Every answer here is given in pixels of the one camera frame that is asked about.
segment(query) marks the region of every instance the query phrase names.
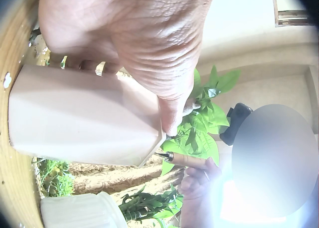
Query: wooden table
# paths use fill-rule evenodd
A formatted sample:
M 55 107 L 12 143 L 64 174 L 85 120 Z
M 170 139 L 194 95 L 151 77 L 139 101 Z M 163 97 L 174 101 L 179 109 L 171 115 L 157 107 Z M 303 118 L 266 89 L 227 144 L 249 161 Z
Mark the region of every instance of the wooden table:
M 0 17 L 0 209 L 12 227 L 42 228 L 32 157 L 16 152 L 8 135 L 9 92 L 24 61 L 30 63 L 28 41 L 37 22 L 38 0 L 10 0 L 8 5 Z M 39 64 L 39 58 L 31 60 Z M 12 82 L 5 89 L 7 72 Z

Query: artificial plant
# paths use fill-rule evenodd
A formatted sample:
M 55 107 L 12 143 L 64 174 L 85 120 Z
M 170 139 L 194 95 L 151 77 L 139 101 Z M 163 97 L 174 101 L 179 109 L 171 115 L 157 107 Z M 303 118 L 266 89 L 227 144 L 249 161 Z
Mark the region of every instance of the artificial plant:
M 229 127 L 230 118 L 227 118 L 224 111 L 211 100 L 231 90 L 239 76 L 240 71 L 234 70 L 219 77 L 216 67 L 213 66 L 209 81 L 202 85 L 200 75 L 195 69 L 194 88 L 189 98 L 200 104 L 200 108 L 183 117 L 182 123 L 177 128 L 177 135 L 162 144 L 164 152 L 176 152 L 204 159 L 212 157 L 216 165 L 219 165 L 217 144 L 209 133 L 224 132 Z M 173 167 L 173 164 L 163 160 L 162 175 Z
M 145 219 L 156 219 L 161 227 L 166 227 L 164 218 L 175 216 L 181 209 L 183 196 L 173 185 L 171 191 L 161 195 L 144 193 L 145 186 L 133 195 L 123 196 L 119 208 L 126 221 L 136 220 L 142 223 Z
M 37 161 L 40 189 L 45 197 L 69 196 L 74 192 L 73 177 L 67 162 L 40 159 Z

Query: pen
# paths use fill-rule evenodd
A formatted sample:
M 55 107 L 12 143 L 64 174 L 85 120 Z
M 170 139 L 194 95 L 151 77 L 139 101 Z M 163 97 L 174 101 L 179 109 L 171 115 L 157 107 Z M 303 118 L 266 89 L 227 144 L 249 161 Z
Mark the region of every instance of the pen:
M 183 166 L 183 167 L 192 167 L 196 169 L 203 169 L 203 172 L 208 180 L 209 177 L 207 173 L 205 172 L 206 167 L 206 159 L 203 158 L 196 158 L 180 153 L 174 153 L 174 152 L 166 152 L 166 153 L 155 153 L 157 156 L 160 156 L 164 158 L 164 161 Z

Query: white planter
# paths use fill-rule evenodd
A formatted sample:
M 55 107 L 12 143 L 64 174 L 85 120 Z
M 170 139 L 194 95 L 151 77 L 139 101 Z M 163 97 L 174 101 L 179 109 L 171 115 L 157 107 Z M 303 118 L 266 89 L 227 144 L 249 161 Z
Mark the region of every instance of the white planter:
M 41 200 L 45 228 L 127 228 L 119 207 L 106 192 L 46 197 Z
M 166 138 L 157 96 L 124 76 L 24 65 L 8 110 L 12 146 L 42 158 L 142 166 Z

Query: hand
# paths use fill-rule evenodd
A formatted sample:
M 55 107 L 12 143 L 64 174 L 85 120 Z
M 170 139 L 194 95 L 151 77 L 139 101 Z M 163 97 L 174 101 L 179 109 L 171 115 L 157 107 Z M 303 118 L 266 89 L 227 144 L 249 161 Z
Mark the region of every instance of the hand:
M 193 88 L 212 0 L 40 0 L 39 25 L 66 67 L 123 66 L 158 96 L 164 131 L 177 134 Z
M 221 170 L 212 158 L 206 161 L 207 170 L 187 168 L 179 192 L 184 194 L 181 209 L 181 228 L 213 227 L 213 212 L 217 200 L 213 197 Z

